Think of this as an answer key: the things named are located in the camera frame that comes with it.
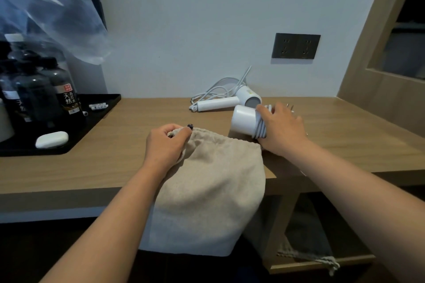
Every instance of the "plastic bag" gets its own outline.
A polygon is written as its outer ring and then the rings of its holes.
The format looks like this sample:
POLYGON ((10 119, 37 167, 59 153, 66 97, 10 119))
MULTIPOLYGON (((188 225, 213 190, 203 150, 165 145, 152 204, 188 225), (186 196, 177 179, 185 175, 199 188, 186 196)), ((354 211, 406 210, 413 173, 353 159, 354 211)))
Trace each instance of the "plastic bag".
MULTIPOLYGON (((91 0, 7 0, 25 13, 38 27, 23 25, 22 17, 4 16, 1 27, 22 33, 29 41, 54 40, 72 55, 85 62, 99 65, 110 53, 107 31, 91 0)), ((0 9, 7 3, 0 3, 0 9)))

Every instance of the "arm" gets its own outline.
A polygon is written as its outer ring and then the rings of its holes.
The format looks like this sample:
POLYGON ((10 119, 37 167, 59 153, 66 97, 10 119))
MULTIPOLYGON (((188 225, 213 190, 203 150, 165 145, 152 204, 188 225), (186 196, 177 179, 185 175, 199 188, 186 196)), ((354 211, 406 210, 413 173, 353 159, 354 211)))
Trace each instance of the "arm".
POLYGON ((146 140, 143 166, 102 214, 41 280, 47 282, 126 282, 155 192, 191 135, 179 125, 154 129, 146 140))
POLYGON ((399 280, 424 281, 425 202, 309 141, 301 117, 281 103, 274 114, 257 110, 267 128, 261 145, 300 168, 399 280))

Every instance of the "black tray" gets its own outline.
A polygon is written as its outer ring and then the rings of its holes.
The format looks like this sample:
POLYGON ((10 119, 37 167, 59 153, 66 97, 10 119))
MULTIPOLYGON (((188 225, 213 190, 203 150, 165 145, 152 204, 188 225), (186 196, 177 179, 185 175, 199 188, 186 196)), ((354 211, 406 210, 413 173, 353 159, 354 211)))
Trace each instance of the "black tray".
POLYGON ((12 138, 0 142, 0 157, 15 156, 44 156, 51 154, 64 154, 72 149, 121 99, 120 94, 79 94, 83 111, 88 112, 85 123, 69 131, 69 140, 61 147, 51 149, 35 148, 37 136, 14 135, 12 138), (108 107, 104 110, 92 111, 88 105, 95 103, 106 103, 108 107))

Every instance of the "wooden door frame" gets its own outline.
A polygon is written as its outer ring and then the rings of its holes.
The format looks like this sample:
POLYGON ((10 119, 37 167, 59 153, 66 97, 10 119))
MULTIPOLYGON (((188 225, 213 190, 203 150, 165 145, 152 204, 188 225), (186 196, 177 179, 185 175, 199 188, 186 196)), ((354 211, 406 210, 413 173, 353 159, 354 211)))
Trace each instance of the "wooden door frame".
POLYGON ((374 0, 338 97, 425 136, 425 81, 374 69, 405 0, 374 0))

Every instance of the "beige drawstring bag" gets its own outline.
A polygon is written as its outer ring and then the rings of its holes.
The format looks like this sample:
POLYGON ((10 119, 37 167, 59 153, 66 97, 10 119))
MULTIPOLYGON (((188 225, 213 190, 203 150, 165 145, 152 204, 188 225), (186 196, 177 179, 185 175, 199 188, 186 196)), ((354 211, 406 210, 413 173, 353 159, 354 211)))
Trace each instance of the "beige drawstring bag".
POLYGON ((265 184, 259 144, 194 128, 151 207, 139 248, 229 255, 258 209, 265 184))

